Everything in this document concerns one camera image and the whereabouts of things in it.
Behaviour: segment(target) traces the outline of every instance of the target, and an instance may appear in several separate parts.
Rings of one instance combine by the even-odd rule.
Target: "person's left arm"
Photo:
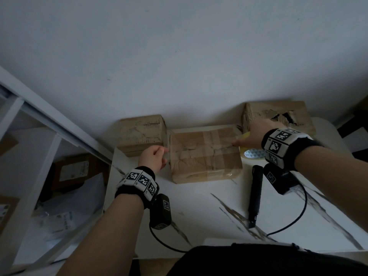
[[[167,162],[162,158],[167,151],[151,146],[142,153],[138,165],[157,173]],[[118,195],[57,276],[128,275],[143,211],[138,195]]]

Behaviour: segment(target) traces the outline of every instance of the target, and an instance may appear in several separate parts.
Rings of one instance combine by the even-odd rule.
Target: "corrugated cardboard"
[[[236,178],[242,171],[234,128],[170,136],[170,165],[175,183]]]
[[[0,141],[0,156],[8,152],[18,144],[15,137],[10,134],[5,134]]]
[[[248,132],[248,125],[256,119],[280,121],[287,127],[309,135],[315,135],[316,129],[303,101],[274,101],[246,103],[242,117],[243,132]]]
[[[122,119],[120,123],[117,148],[127,157],[139,156],[151,145],[166,146],[166,125],[161,115]]]
[[[6,227],[7,222],[9,222],[18,202],[19,198],[0,195],[0,209],[2,211],[0,213],[0,234]]]
[[[108,182],[109,165],[92,154],[70,157],[55,163],[55,174],[51,191],[61,190],[103,173],[104,183]]]

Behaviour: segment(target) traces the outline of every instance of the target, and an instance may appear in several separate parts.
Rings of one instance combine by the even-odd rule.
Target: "wristband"
[[[151,208],[159,189],[154,172],[148,167],[141,166],[132,169],[119,182],[115,198],[120,194],[138,195],[143,201],[144,208]]]
[[[295,170],[295,158],[309,146],[321,146],[309,135],[292,128],[273,129],[264,135],[262,148],[267,162],[281,169]]]

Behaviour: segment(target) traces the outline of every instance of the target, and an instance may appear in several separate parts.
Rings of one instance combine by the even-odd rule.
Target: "forearm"
[[[118,195],[57,275],[128,275],[143,211],[138,195]]]
[[[330,149],[311,146],[295,167],[349,218],[368,232],[368,164]]]

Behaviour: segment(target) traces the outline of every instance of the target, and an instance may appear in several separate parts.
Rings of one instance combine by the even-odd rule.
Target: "black cable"
[[[304,188],[304,186],[299,182],[299,185],[301,186],[301,188],[303,189],[304,191],[304,196],[305,196],[305,203],[304,203],[304,208],[303,210],[301,211],[301,214],[299,215],[298,218],[296,218],[293,222],[291,222],[290,224],[288,224],[286,227],[283,227],[282,229],[280,230],[277,230],[275,232],[271,232],[269,234],[266,235],[266,237],[270,236],[271,234],[275,234],[275,233],[278,233],[278,232],[282,232],[283,230],[287,229],[288,227],[291,227],[293,224],[295,224],[297,221],[299,221],[299,219],[301,218],[301,216],[303,216],[304,212],[306,211],[306,205],[308,203],[308,198],[307,198],[307,195],[306,195],[306,189]]]
[[[179,252],[179,253],[187,253],[188,251],[182,251],[182,250],[178,250],[175,249],[173,247],[170,247],[169,245],[166,245],[164,242],[162,242],[161,240],[159,240],[159,238],[154,234],[154,232],[152,231],[152,227],[148,226],[149,230],[151,231],[152,235],[154,236],[154,238],[159,241],[163,246],[165,246],[166,248],[169,248],[170,250],[173,250],[175,252]]]

